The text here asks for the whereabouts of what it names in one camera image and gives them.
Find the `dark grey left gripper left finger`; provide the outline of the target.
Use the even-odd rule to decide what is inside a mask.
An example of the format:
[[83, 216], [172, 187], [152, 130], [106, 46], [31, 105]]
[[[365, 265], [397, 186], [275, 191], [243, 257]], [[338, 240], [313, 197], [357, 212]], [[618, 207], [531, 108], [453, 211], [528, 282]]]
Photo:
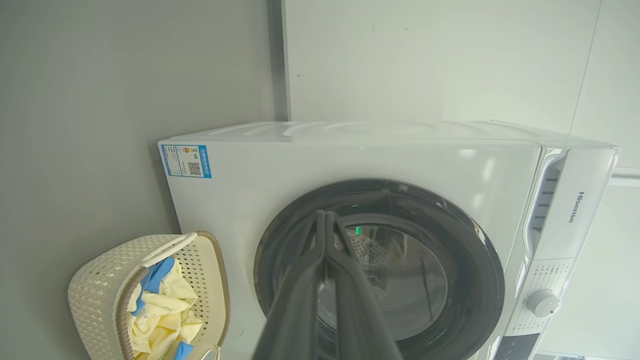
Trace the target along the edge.
[[326, 216], [314, 212], [297, 255], [290, 263], [260, 339], [254, 360], [314, 360], [317, 307], [326, 255]]

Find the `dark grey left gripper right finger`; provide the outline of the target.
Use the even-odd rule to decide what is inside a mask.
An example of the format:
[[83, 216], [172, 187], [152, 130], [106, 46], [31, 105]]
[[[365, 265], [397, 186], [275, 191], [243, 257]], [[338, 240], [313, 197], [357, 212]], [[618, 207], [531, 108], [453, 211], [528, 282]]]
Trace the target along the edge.
[[333, 281], [339, 360], [400, 360], [342, 218], [326, 213], [326, 276]]

